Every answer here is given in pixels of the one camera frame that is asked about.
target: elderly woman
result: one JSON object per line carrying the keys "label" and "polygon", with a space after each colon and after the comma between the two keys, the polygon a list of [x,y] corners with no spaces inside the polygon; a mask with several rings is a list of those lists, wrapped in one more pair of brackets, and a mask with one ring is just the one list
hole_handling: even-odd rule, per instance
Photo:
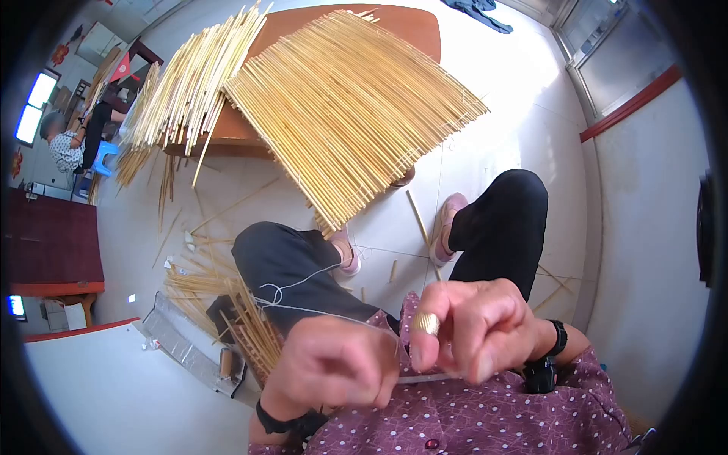
{"label": "elderly woman", "polygon": [[55,111],[43,118],[39,134],[41,139],[48,141],[50,154],[58,170],[62,173],[72,170],[79,174],[93,165],[104,125],[108,121],[123,122],[125,118],[126,114],[102,102],[86,116],[76,132],[66,130],[63,115]]}
{"label": "elderly woman", "polygon": [[[345,231],[329,242],[275,223],[241,233],[233,254],[256,297],[274,301],[265,283],[300,282],[266,308],[286,342],[250,418],[248,453],[594,455],[626,447],[627,419],[587,338],[537,319],[526,303],[547,199],[526,170],[502,173],[472,204],[450,196],[430,258],[462,255],[449,281],[406,297],[399,320],[314,274],[360,268]],[[315,412],[322,406],[334,411]]]}

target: blue plastic stool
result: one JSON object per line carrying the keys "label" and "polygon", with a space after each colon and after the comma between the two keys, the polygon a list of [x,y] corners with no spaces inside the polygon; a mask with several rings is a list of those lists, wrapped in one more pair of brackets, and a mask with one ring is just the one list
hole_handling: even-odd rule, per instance
{"label": "blue plastic stool", "polygon": [[116,145],[101,141],[101,143],[98,145],[98,151],[96,152],[96,159],[93,160],[93,165],[91,166],[91,170],[95,173],[100,173],[101,175],[104,175],[105,177],[109,177],[111,175],[111,171],[103,165],[103,159],[106,157],[106,155],[118,155],[119,154],[119,147]]}
{"label": "blue plastic stool", "polygon": [[91,188],[91,177],[87,175],[82,181],[79,181],[80,178],[82,178],[81,174],[74,176],[74,194],[82,199],[88,199],[89,197],[87,195],[81,194],[81,190],[89,191],[89,188]]}

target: blue clothing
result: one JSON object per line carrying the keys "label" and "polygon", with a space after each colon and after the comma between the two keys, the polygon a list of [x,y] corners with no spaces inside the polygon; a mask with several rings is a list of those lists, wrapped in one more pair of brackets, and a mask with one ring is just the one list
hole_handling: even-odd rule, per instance
{"label": "blue clothing", "polygon": [[477,19],[488,27],[500,33],[510,33],[513,27],[505,25],[492,17],[488,17],[483,11],[492,11],[496,9],[495,0],[442,0],[444,4],[450,8],[457,9],[469,15],[473,19]]}

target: black pants leg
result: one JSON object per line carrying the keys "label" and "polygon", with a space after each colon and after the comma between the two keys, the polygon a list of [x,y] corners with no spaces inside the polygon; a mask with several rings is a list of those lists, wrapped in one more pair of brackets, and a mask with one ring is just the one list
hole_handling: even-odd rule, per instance
{"label": "black pants leg", "polygon": [[507,278],[528,301],[544,247],[548,193],[538,175],[507,170],[453,220],[448,246],[462,251],[457,281]]}
{"label": "black pants leg", "polygon": [[103,127],[111,120],[111,104],[101,102],[91,111],[91,119],[86,125],[86,149],[84,150],[84,161],[81,169],[90,169],[93,160],[96,159],[98,147],[101,144],[101,133]]}
{"label": "black pants leg", "polygon": [[[292,285],[341,261],[339,252],[321,237],[321,232],[299,232],[270,222],[255,223],[240,233],[232,255],[253,295],[269,302],[276,299],[276,288],[261,288],[262,285]],[[366,321],[379,310],[346,292],[328,272],[317,273],[306,282],[283,289],[279,299],[281,305],[315,309],[358,321]],[[283,336],[299,320],[320,315],[278,306],[267,306],[264,311]]]}

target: thimble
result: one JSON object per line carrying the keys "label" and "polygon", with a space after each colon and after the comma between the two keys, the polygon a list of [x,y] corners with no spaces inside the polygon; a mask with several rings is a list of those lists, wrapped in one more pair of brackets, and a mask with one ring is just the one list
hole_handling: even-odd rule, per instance
{"label": "thimble", "polygon": [[414,328],[418,328],[434,336],[437,336],[440,330],[440,320],[433,313],[416,313],[412,324]]}

